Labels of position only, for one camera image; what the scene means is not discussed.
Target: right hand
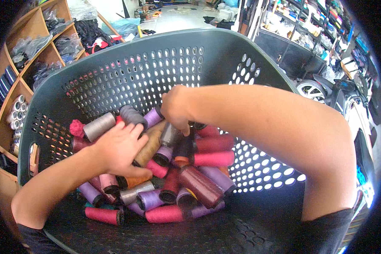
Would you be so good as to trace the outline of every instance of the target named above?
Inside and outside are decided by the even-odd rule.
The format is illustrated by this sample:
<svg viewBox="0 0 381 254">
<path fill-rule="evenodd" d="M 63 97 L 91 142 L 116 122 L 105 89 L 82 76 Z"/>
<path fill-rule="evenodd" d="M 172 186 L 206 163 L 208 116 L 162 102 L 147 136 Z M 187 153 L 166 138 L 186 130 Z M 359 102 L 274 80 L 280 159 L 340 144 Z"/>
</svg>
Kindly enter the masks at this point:
<svg viewBox="0 0 381 254">
<path fill-rule="evenodd" d="M 94 145 L 87 147 L 92 150 L 93 156 L 104 165 L 107 174 L 125 177 L 150 176 L 152 172 L 145 168 L 135 167 L 132 162 L 137 153 L 148 142 L 148 136 L 140 136 L 144 126 L 142 124 L 129 124 L 124 127 L 124 122 L 102 135 Z"/>
<path fill-rule="evenodd" d="M 187 89 L 189 88 L 182 85 L 174 86 L 167 94 L 162 95 L 163 104 L 161 106 L 162 115 L 186 137 L 190 133 L 189 119 L 186 116 L 188 105 L 182 95 L 187 92 Z"/>
</svg>

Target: dark green laundry basket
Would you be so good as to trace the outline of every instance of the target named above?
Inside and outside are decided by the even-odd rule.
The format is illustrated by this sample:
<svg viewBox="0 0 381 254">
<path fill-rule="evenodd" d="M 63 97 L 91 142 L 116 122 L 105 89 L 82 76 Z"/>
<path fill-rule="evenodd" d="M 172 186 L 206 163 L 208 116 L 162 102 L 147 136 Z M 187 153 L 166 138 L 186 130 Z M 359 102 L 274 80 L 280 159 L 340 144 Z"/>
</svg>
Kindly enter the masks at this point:
<svg viewBox="0 0 381 254">
<path fill-rule="evenodd" d="M 229 30 L 192 29 L 122 43 L 61 69 L 35 91 L 20 141 L 19 183 L 31 179 L 33 143 L 41 150 L 42 171 L 72 155 L 73 119 L 87 124 L 128 104 L 145 114 L 175 84 L 268 84 L 296 92 L 267 54 Z M 44 230 L 71 253 L 283 253 L 300 214 L 304 180 L 243 140 L 233 150 L 229 169 L 237 189 L 220 213 L 172 224 L 149 224 L 127 213 L 118 227 L 87 219 L 84 202 L 68 196 Z"/>
</svg>

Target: tile floor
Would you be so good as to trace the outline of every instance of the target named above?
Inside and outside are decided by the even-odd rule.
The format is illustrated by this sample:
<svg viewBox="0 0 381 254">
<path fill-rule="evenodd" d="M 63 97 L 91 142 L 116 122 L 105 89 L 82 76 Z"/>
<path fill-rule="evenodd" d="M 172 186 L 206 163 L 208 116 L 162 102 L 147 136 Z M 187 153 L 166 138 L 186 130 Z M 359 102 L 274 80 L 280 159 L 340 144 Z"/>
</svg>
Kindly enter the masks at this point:
<svg viewBox="0 0 381 254">
<path fill-rule="evenodd" d="M 215 28 L 210 24 L 206 24 L 203 16 L 216 17 L 218 12 L 203 11 L 206 3 L 199 3 L 199 6 L 191 4 L 167 5 L 161 8 L 162 14 L 158 18 L 153 18 L 152 22 L 142 23 L 142 29 L 154 30 L 156 33 L 166 33 L 192 28 Z M 179 13 L 169 11 L 175 8 L 195 8 L 197 10 L 188 13 Z"/>
</svg>

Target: forearm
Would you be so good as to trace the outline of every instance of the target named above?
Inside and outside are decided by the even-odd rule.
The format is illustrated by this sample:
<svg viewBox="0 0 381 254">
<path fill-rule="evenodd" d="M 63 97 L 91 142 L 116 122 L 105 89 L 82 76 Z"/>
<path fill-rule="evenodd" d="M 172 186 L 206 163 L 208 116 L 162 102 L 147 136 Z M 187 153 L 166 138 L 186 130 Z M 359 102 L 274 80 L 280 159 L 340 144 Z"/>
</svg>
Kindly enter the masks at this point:
<svg viewBox="0 0 381 254">
<path fill-rule="evenodd" d="M 12 200 L 17 223 L 42 229 L 51 209 L 71 190 L 105 172 L 91 147 L 62 160 L 28 181 Z"/>
<path fill-rule="evenodd" d="M 324 104 L 257 85 L 184 89 L 181 96 L 188 119 L 218 126 L 305 174 L 352 166 L 350 129 Z M 338 157 L 347 155 L 344 165 Z"/>
</svg>

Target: black fabric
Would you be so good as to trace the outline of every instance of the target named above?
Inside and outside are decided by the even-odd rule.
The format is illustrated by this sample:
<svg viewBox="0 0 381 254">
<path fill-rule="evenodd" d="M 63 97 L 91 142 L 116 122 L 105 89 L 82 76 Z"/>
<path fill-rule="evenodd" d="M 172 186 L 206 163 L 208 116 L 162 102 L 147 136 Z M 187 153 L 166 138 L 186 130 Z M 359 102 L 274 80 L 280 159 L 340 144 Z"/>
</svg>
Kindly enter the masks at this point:
<svg viewBox="0 0 381 254">
<path fill-rule="evenodd" d="M 17 224 L 24 242 L 34 254 L 67 254 L 61 247 L 51 241 L 43 230 L 33 229 Z"/>
<path fill-rule="evenodd" d="M 301 223 L 290 253 L 333 254 L 343 240 L 353 217 L 353 209 L 330 213 Z"/>
</svg>

